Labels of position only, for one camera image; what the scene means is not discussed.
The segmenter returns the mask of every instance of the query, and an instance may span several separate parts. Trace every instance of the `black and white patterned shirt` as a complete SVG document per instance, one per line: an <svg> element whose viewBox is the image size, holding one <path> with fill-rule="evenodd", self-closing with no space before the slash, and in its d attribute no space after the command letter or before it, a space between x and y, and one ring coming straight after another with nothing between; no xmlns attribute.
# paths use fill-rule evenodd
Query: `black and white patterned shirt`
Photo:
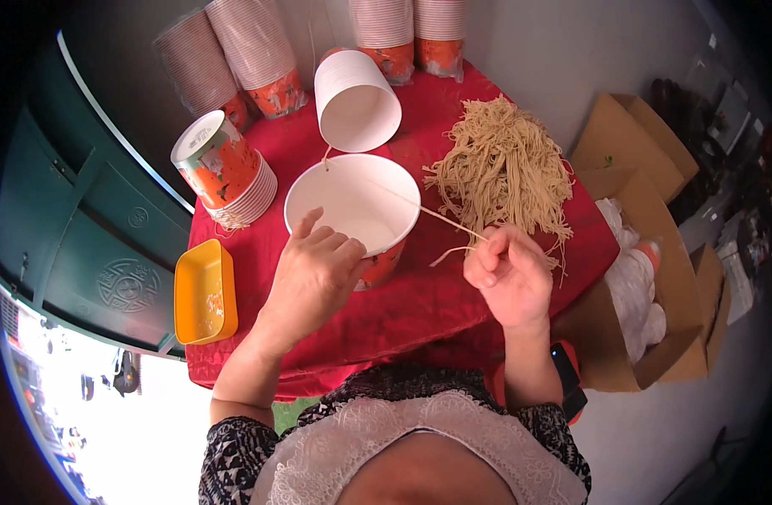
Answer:
<svg viewBox="0 0 772 505"><path fill-rule="evenodd" d="M255 419L239 416L224 419L207 434L199 503L248 503L250 493L247 491L254 488L262 466L274 453L277 443L294 430L335 414L352 399L402 401L429 398L451 389L470 395L484 408L501 415L511 415L487 391L480 371L461 372L430 369L416 364L391 364L351 375L338 389L305 409L296 426L282 433L282 437ZM546 403L523 408L514 416L546 450L580 478L587 491L591 491L591 470L574 444L563 409Z"/></svg>

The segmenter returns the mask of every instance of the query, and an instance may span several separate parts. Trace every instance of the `left hand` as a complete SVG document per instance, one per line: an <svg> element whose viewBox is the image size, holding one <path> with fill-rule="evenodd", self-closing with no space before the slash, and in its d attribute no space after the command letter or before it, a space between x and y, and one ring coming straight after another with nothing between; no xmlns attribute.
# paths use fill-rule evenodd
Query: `left hand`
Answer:
<svg viewBox="0 0 772 505"><path fill-rule="evenodd" d="M284 356L324 326L371 267L371 258L361 259L367 248L358 239L329 226L312 231L323 213L315 208L293 228L255 324L267 329L272 342L266 348L275 355Z"/></svg>

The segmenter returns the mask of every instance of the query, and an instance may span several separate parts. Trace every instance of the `table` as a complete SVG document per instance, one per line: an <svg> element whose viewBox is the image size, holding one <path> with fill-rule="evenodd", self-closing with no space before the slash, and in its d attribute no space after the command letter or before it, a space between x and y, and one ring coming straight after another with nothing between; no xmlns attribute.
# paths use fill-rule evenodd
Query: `table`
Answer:
<svg viewBox="0 0 772 505"><path fill-rule="evenodd" d="M370 151L405 167L424 187L423 165L444 157L453 142L444 135L463 114L461 100L496 98L501 90L487 77L464 65L464 82L417 72L412 82L394 88L403 107L397 134ZM282 207L288 189L304 170L319 162L327 149L317 126L316 106L277 120L260 120L245 134L279 180L268 211L231 237L216 229L200 202L189 247L218 237L234 259L239 327L232 338L187 346L189 378L211 388L232 351L251 329L266 300L280 251L288 239ZM422 204L441 206L436 187L421 189ZM562 287L555 272L550 315L557 314L603 276L619 247L585 188L575 181L573 199L563 206L574 236L565 244L566 273ZM400 263L384 285L353 293L347 306L321 330L305 338L282 361L278 401L327 393L352 372L373 364L414 359L436 366L473 369L500 362L503 338L481 294L462 277L462 253L440 265L428 265L451 247L466 245L468 236L424 213L409 234ZM537 234L546 250L554 237Z"/></svg>

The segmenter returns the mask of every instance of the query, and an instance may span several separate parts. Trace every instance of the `finger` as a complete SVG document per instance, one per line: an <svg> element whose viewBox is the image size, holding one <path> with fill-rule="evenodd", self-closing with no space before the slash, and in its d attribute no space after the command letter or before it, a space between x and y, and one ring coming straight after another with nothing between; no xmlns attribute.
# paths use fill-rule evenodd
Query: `finger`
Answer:
<svg viewBox="0 0 772 505"><path fill-rule="evenodd" d="M355 266L352 268L352 271L350 272L349 279L347 279L346 284L344 284L345 295L350 296L350 293L355 289L355 286L358 285L358 281L361 279L363 272L365 272L366 269L370 268L371 266L372 266L371 258L364 258L364 259L358 260L358 263L355 264Z"/></svg>
<svg viewBox="0 0 772 505"><path fill-rule="evenodd" d="M352 271L358 261L367 253L367 248L357 238L349 238L333 252L333 257L347 271Z"/></svg>
<svg viewBox="0 0 772 505"><path fill-rule="evenodd" d="M545 276L551 276L548 268L542 264L541 257L520 242L513 242L510 245L508 257L512 266L528 279L543 279Z"/></svg>
<svg viewBox="0 0 772 505"><path fill-rule="evenodd" d="M316 231L311 233L307 238L305 238L303 241L306 244L314 245L322 242L327 237L332 237L335 233L335 230L332 229L329 226L321 226Z"/></svg>
<svg viewBox="0 0 772 505"><path fill-rule="evenodd" d="M476 254L469 255L478 257L479 261L482 262L482 266L487 271L494 271L496 268L498 268L499 263L498 253L493 253L490 250L492 240L493 238L491 238L489 242L480 241L478 244L476 244Z"/></svg>
<svg viewBox="0 0 772 505"><path fill-rule="evenodd" d="M543 254L543 249L532 237L514 225L503 225L490 239L490 252L501 254L510 246L510 242L520 242L536 254Z"/></svg>
<svg viewBox="0 0 772 505"><path fill-rule="evenodd" d="M490 238L493 235L495 235L495 232L497 231L498 231L498 228L496 226L488 226L482 230L482 237Z"/></svg>
<svg viewBox="0 0 772 505"><path fill-rule="evenodd" d="M317 247L322 250L336 250L341 246L341 244L349 239L350 237L347 237L342 233L335 232L330 237L326 237L324 240L319 242Z"/></svg>
<svg viewBox="0 0 772 505"><path fill-rule="evenodd" d="M496 283L495 274L484 268L482 260L479 259L477 255L468 255L464 259L463 275L464 279L467 280L473 288L491 288Z"/></svg>
<svg viewBox="0 0 772 505"><path fill-rule="evenodd" d="M310 232L313 230L314 225L316 225L316 221L319 221L324 213L325 210L323 207L317 207L309 211L304 215L301 221L296 223L296 226L293 227L293 233L290 234L290 238L307 238L310 235Z"/></svg>

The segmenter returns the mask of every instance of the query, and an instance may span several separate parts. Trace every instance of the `plastic-wrapped stack of bowls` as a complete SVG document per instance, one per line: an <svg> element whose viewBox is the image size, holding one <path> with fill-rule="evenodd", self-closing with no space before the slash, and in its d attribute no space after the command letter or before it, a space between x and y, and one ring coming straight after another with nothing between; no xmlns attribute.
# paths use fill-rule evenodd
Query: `plastic-wrapped stack of bowls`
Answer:
<svg viewBox="0 0 772 505"><path fill-rule="evenodd" d="M221 109L244 131L250 124L223 49L203 11L188 15L153 41L182 103L195 117Z"/></svg>
<svg viewBox="0 0 772 505"><path fill-rule="evenodd" d="M406 84L414 71L411 0L350 0L358 49L368 54L389 84Z"/></svg>
<svg viewBox="0 0 772 505"><path fill-rule="evenodd" d="M466 0L413 0L417 62L429 74L462 82Z"/></svg>
<svg viewBox="0 0 772 505"><path fill-rule="evenodd" d="M222 111L196 120L178 138L170 161L224 229L257 220L274 201L277 178Z"/></svg>
<svg viewBox="0 0 772 505"><path fill-rule="evenodd" d="M205 10L240 85L267 118L307 103L274 0L214 0Z"/></svg>

